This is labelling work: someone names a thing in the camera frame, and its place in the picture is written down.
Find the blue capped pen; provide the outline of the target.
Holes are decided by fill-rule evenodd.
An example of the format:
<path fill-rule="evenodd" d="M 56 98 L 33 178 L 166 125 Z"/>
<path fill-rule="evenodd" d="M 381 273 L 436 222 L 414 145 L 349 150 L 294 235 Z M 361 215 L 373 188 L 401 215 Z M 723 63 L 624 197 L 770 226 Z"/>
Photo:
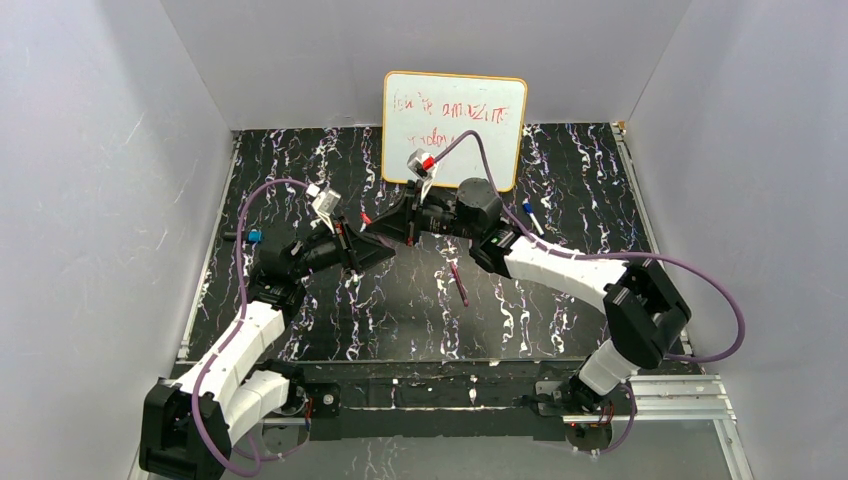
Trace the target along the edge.
<path fill-rule="evenodd" d="M 541 223 L 539 222 L 537 216 L 535 215 L 532 204 L 528 200 L 525 200 L 522 203 L 522 209 L 524 210 L 527 217 L 530 219 L 532 227 L 534 229 L 534 232 L 539 237 L 543 238 L 545 236 L 545 231 L 544 231 Z"/>

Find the dark pink pen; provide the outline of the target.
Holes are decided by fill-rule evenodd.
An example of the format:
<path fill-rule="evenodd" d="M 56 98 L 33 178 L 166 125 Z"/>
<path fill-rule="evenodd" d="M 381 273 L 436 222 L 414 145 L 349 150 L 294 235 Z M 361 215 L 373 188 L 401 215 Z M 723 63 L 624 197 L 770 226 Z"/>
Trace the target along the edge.
<path fill-rule="evenodd" d="M 468 299 L 467 291 L 466 291 L 466 289 L 463 285 L 463 282 L 461 280 L 461 276 L 460 276 L 457 264 L 455 262 L 451 261 L 449 263 L 449 266 L 450 266 L 450 270 L 451 270 L 451 275 L 452 275 L 454 282 L 455 282 L 455 285 L 458 289 L 460 299 L 463 302 L 463 305 L 465 307 L 469 307 L 470 302 L 469 302 L 469 299 Z"/>

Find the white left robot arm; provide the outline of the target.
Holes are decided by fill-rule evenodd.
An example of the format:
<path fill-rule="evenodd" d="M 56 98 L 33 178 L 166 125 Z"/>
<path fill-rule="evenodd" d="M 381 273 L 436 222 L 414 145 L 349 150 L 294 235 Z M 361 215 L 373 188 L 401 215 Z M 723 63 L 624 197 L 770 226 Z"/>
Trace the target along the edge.
<path fill-rule="evenodd" d="M 231 460 L 235 443 L 272 411 L 309 403 L 297 392 L 303 386 L 299 368 L 259 360 L 299 314 L 304 279 L 334 267 L 361 274 L 394 254 L 342 216 L 316 221 L 302 239 L 262 241 L 236 318 L 193 367 L 147 393 L 140 469 L 169 479 L 219 479 L 227 470 L 257 475 L 261 454 L 252 451 L 253 467 L 239 467 Z"/>

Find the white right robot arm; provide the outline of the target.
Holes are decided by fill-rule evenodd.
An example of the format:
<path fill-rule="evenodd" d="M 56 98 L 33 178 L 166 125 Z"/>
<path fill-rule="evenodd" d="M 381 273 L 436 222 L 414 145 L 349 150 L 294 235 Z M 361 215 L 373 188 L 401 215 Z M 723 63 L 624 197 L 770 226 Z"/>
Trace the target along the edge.
<path fill-rule="evenodd" d="M 366 225 L 369 233 L 413 245 L 422 233 L 465 238 L 469 254 L 488 273 L 532 281 L 596 308 L 610 337 L 569 379 L 565 397 L 591 408 L 641 369 L 657 367 L 692 317 L 663 267 L 651 258 L 585 260 L 555 254 L 503 215 L 503 202 L 482 178 L 463 181 L 454 198 L 410 181 L 402 198 Z"/>

